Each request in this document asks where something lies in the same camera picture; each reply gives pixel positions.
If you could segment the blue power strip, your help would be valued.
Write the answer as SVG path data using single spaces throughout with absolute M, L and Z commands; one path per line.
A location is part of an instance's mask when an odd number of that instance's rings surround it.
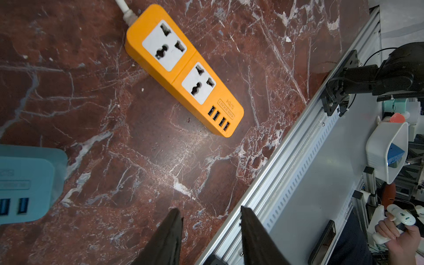
M 1 224 L 46 215 L 63 192 L 67 160 L 60 149 L 1 145 Z

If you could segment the orange power strip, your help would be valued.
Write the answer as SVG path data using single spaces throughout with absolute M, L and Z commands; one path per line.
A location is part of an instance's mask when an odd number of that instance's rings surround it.
M 213 134 L 229 138 L 244 109 L 202 55 L 158 4 L 140 16 L 124 13 L 125 50 Z

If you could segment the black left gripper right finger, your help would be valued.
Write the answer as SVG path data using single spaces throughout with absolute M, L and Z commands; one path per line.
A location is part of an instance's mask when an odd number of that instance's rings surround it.
M 241 206 L 242 250 L 245 265 L 289 265 L 251 208 Z

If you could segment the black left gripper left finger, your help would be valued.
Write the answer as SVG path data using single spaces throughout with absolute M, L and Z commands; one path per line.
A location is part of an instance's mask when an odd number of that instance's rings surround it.
M 183 218 L 180 211 L 173 208 L 131 265 L 178 265 L 182 231 Z

